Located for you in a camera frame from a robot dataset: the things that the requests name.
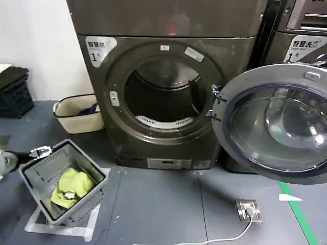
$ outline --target open washer door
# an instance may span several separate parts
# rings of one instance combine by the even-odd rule
[[[232,79],[213,105],[213,127],[238,163],[271,179],[327,182],[327,70],[274,64]]]

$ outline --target plastic basket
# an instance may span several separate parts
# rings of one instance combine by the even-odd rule
[[[81,110],[97,102],[94,94],[78,95],[64,98],[53,106],[53,113],[63,128],[70,134],[80,134],[104,128],[102,115],[95,112],[89,115],[77,115]]]
[[[52,203],[50,198],[60,177],[71,167],[85,172],[95,187],[72,207],[65,209]],[[103,199],[103,187],[108,182],[108,176],[100,167],[69,139],[56,145],[48,157],[22,165],[19,173],[52,225],[76,226],[83,221]]]

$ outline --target white wall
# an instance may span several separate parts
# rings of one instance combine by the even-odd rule
[[[65,0],[0,0],[0,63],[30,70],[34,100],[93,92]]]

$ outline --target number 1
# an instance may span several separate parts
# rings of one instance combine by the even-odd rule
[[[94,54],[92,54],[92,56],[93,56],[93,60],[92,61],[97,61],[96,56]]]
[[[292,57],[292,55],[293,55],[293,53],[290,53],[290,54],[289,54],[290,57],[288,57],[288,60],[287,60],[287,61],[291,61],[291,57]]]

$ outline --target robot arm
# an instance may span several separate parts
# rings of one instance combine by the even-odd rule
[[[5,152],[0,150],[0,176],[14,172],[21,164],[32,159],[41,159],[52,153],[49,146],[42,146],[31,150],[30,153]]]
[[[27,163],[32,157],[28,153],[5,152],[0,150],[0,176],[18,169],[19,165]]]

